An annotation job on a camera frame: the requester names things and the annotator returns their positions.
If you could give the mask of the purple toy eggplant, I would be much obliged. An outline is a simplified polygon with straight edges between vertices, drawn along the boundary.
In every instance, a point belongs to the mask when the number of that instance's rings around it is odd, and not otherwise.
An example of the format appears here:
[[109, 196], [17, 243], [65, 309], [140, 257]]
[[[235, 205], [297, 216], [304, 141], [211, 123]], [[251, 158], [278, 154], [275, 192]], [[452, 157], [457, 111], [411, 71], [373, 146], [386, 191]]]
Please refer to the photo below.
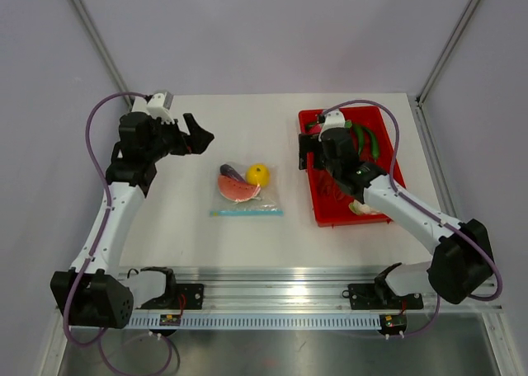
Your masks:
[[232, 180], [245, 183], [245, 179], [229, 164], [223, 164], [219, 168], [219, 172], [222, 176], [226, 176]]

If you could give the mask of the yellow toy lemon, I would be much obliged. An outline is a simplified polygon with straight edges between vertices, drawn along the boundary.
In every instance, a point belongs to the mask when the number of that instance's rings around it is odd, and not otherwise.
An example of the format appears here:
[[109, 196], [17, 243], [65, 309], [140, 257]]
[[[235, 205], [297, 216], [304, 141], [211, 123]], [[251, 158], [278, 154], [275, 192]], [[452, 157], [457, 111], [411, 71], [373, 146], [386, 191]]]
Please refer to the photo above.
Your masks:
[[253, 164], [245, 172], [245, 181], [253, 186], [266, 187], [271, 181], [271, 173], [266, 165]]

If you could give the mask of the toy watermelon slice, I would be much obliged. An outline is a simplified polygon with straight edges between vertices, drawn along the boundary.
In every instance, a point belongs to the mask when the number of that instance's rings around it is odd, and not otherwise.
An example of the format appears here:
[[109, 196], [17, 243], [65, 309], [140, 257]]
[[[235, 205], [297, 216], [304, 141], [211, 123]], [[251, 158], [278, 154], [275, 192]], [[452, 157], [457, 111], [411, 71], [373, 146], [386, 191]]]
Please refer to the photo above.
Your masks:
[[226, 176], [218, 176], [219, 193], [227, 200], [242, 203], [259, 196], [261, 187], [232, 180]]

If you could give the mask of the clear zip top bag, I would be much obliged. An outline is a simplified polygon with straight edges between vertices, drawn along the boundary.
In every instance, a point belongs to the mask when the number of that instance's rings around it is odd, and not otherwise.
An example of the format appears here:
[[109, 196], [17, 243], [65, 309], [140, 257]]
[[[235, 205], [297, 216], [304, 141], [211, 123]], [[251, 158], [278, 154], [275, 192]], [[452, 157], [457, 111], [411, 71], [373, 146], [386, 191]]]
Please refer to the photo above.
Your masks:
[[277, 169], [269, 163], [224, 162], [211, 174], [211, 217], [283, 216]]

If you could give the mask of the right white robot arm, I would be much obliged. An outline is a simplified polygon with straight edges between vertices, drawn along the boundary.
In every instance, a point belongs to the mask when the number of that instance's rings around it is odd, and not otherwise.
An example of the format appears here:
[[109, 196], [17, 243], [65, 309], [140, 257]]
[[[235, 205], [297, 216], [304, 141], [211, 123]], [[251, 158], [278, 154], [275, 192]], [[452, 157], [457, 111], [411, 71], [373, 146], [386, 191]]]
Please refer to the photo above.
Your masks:
[[433, 209], [383, 168], [361, 161], [347, 129], [300, 134], [299, 169], [308, 167], [326, 171], [341, 192], [389, 217], [431, 254], [429, 262], [396, 263], [376, 276], [374, 294], [382, 306], [393, 307], [409, 294], [436, 294], [459, 304], [477, 299], [475, 290], [499, 276], [482, 223], [463, 223]]

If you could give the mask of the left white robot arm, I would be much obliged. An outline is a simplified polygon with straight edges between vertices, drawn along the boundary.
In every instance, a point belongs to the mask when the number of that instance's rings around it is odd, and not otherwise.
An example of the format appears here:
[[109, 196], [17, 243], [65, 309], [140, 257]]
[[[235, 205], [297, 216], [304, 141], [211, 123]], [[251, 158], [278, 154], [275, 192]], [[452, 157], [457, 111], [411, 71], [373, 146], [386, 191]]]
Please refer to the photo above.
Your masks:
[[54, 272], [50, 288], [63, 315], [63, 325], [122, 329], [136, 308], [182, 310], [185, 290], [173, 271], [146, 266], [119, 281], [120, 258], [126, 238], [157, 174], [156, 164], [166, 156], [202, 154], [214, 135], [191, 113], [163, 122], [144, 112], [120, 118], [119, 140], [102, 179], [103, 198], [92, 230], [78, 257], [66, 271]]

